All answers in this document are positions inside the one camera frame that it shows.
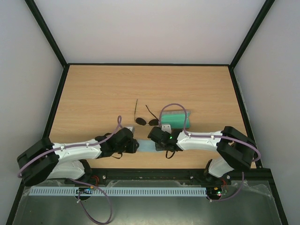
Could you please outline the grey glasses case green inside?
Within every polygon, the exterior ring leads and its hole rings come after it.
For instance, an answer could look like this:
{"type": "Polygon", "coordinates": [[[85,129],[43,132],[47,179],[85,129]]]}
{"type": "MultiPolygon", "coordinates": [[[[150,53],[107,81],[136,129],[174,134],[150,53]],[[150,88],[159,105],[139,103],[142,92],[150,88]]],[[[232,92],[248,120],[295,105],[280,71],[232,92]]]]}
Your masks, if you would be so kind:
{"type": "Polygon", "coordinates": [[[159,125],[169,124],[173,129],[183,129],[184,120],[183,110],[163,111],[159,125]]]}

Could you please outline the light blue cleaning cloth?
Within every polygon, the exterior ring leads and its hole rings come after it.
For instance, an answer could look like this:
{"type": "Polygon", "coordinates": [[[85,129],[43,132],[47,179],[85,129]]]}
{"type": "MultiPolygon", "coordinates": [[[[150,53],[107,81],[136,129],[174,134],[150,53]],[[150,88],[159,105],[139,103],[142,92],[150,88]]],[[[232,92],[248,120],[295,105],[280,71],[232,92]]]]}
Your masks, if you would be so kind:
{"type": "Polygon", "coordinates": [[[138,152],[159,152],[164,151],[163,148],[161,148],[159,145],[154,143],[151,140],[137,140],[139,147],[137,148],[138,152]]]}

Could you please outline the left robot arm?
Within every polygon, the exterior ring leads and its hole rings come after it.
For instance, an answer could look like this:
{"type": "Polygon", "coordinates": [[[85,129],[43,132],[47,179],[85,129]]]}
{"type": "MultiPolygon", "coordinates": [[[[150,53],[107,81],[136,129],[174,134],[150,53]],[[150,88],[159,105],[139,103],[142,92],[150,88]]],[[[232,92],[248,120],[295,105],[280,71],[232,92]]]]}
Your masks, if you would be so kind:
{"type": "Polygon", "coordinates": [[[51,179],[87,182],[92,176],[89,159],[107,158],[115,153],[134,154],[138,147],[130,127],[85,142],[54,143],[43,138],[17,157],[18,176],[27,187],[51,179]]]}

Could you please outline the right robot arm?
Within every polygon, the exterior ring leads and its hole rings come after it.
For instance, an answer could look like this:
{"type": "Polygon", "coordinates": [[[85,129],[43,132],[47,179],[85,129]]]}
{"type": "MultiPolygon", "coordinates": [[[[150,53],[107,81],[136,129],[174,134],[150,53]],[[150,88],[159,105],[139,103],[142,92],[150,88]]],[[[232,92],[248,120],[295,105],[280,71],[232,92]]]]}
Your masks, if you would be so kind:
{"type": "Polygon", "coordinates": [[[185,129],[167,132],[162,127],[154,127],[148,138],[166,152],[185,150],[217,152],[219,158],[210,159],[201,176],[202,180],[211,184],[221,178],[225,179],[233,170],[241,172],[250,170],[255,156],[255,143],[231,126],[210,133],[188,132],[185,129]]]}

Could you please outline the black round sunglasses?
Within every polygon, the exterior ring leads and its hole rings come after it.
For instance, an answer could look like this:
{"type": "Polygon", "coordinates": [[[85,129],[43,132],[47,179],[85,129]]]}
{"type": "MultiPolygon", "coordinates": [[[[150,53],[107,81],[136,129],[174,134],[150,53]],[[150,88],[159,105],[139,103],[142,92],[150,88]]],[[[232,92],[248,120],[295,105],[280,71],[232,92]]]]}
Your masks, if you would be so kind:
{"type": "Polygon", "coordinates": [[[139,99],[135,101],[134,108],[134,121],[140,126],[158,126],[158,116],[152,112],[148,105],[145,105],[145,110],[141,111],[138,109],[139,99]]]}

